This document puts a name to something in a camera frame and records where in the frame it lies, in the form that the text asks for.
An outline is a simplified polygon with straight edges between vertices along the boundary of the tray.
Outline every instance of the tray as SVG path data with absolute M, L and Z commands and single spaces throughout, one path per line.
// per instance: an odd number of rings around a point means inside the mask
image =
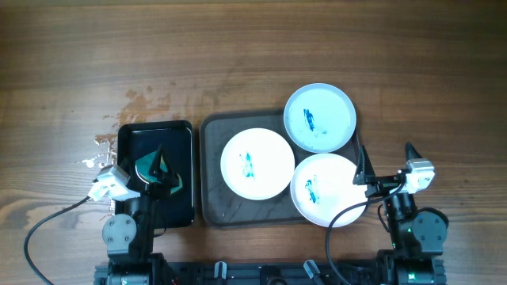
M 168 200 L 159 200 L 156 207 L 161 218 L 155 222 L 155 228 L 174 228 L 189 226 L 195 218 L 193 130 L 186 120 L 157 123 L 130 123 L 118 131 L 118 165 L 125 158 L 129 162 L 157 150 L 162 143 L 168 152 L 171 164 L 180 174 L 183 189 Z M 145 187 L 135 174 L 134 164 L 128 163 L 124 170 L 131 176 L 130 189 L 141 191 Z M 115 212 L 122 211 L 122 202 L 116 202 Z
M 308 222 L 295 208 L 289 186 L 281 194 L 262 201 L 242 198 L 232 192 L 222 178 L 220 158 L 227 142 L 240 131 L 263 127 L 284 137 L 294 152 L 295 165 L 313 155 L 299 148 L 284 127 L 283 110 L 229 112 L 210 115 L 200 126 L 200 177 L 203 216 L 217 227 L 260 226 Z M 356 163 L 359 138 L 352 138 L 334 154 Z

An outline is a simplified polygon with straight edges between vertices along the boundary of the plate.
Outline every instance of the plate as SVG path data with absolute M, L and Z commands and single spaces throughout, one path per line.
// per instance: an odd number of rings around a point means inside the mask
M 287 141 L 274 131 L 252 128 L 223 148 L 220 169 L 227 186 L 250 200 L 280 194 L 291 182 L 295 160 Z
M 304 150 L 329 153 L 344 146 L 356 128 L 356 110 L 338 88 L 314 83 L 292 94 L 284 110 L 289 137 Z
M 329 226 L 340 212 L 367 200 L 366 185 L 354 185 L 356 166 L 337 154 L 315 154 L 295 169 L 291 197 L 298 211 L 314 224 Z M 363 207 L 343 214 L 333 227 L 346 226 L 361 216 Z

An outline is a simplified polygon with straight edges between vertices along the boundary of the blue marking on plate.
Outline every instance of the blue marking on plate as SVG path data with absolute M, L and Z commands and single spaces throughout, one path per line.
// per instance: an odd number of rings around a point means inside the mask
M 313 183 L 312 183 L 311 179 L 308 179 L 304 188 L 306 188 L 308 190 L 308 192 L 310 193 L 310 201 L 313 203 L 316 203 L 316 204 L 320 204 L 320 195 L 317 192 L 317 188 L 315 185 L 315 182 L 316 182 L 315 178 L 316 177 L 314 176 Z
M 243 165 L 243 175 L 245 177 L 252 177 L 253 179 L 255 179 L 255 176 L 254 176 L 254 165 L 252 165 L 252 157 L 250 156 L 250 154 L 248 153 L 248 151 L 246 152 L 246 157 L 243 158 L 243 156 L 240 154 L 239 157 L 243 160 L 244 162 L 244 165 Z
M 304 109 L 303 112 L 304 112 L 305 118 L 307 118 L 307 126 L 310 128 L 310 131 L 313 131 L 315 129 L 314 115 L 312 113 L 310 113 L 310 110 L 308 110 L 308 109 Z

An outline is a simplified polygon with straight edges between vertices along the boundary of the wood grain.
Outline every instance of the wood grain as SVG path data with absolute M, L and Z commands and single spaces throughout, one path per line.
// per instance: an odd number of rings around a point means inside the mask
M 505 12 L 434 1 L 0 9 L 0 284 L 40 283 L 26 233 L 86 195 L 99 164 L 114 162 L 122 124 L 197 127 L 214 112 L 281 108 L 311 82 L 350 96 L 378 174 L 403 165 L 408 140 L 435 164 L 416 199 L 451 220 L 448 283 L 504 283 Z M 35 233 L 32 257 L 55 283 L 90 283 L 107 261 L 108 206 L 87 203 Z M 196 221 L 155 250 L 173 261 L 324 260 L 324 233 Z M 332 237 L 335 257 L 389 246 L 373 207 Z

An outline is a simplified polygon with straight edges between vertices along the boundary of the gray tray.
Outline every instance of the gray tray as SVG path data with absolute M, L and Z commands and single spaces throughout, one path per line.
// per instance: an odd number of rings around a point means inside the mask
M 299 148 L 284 127 L 284 111 L 247 111 L 210 115 L 200 126 L 200 179 L 203 216 L 206 223 L 217 227 L 260 226 L 307 222 L 292 202 L 287 186 L 279 195 L 262 201 L 242 198 L 227 186 L 220 171 L 220 158 L 227 142 L 240 131 L 263 127 L 284 137 L 294 152 L 295 165 L 312 155 Z M 359 152 L 359 137 L 352 138 L 334 154 L 354 164 Z

